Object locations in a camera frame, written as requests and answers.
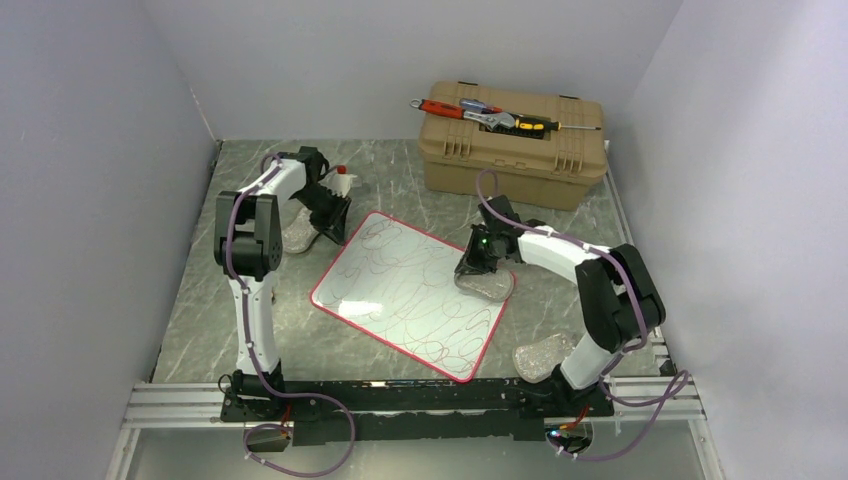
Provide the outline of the red framed whiteboard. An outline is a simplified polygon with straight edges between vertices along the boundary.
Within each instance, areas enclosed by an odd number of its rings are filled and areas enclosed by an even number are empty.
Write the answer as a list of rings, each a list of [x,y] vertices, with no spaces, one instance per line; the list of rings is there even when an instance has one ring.
[[[381,211],[354,230],[310,293],[317,309],[459,383],[508,305],[456,286],[463,251]]]

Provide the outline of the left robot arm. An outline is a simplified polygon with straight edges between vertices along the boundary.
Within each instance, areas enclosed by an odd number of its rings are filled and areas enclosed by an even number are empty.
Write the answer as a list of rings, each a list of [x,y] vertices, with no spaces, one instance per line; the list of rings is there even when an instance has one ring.
[[[288,402],[272,311],[284,253],[280,206],[300,202],[309,211],[307,225],[343,245],[351,198],[324,183],[334,170],[317,148],[302,146],[267,156],[259,178],[216,197],[213,255],[232,291],[240,342],[231,388],[248,396],[248,407],[264,420],[279,417]]]

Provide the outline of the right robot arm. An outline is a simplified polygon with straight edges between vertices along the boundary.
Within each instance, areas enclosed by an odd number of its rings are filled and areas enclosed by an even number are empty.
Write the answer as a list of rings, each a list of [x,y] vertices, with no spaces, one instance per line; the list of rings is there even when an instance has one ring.
[[[590,399],[589,388],[625,353],[641,348],[650,330],[666,319],[665,306],[639,250],[591,244],[539,221],[524,222],[509,199],[482,198],[482,223],[471,228],[455,270],[461,289],[491,300],[508,287],[485,284],[503,260],[542,268],[576,286],[585,332],[571,353],[552,369],[557,379],[551,401],[557,411],[574,415]]]

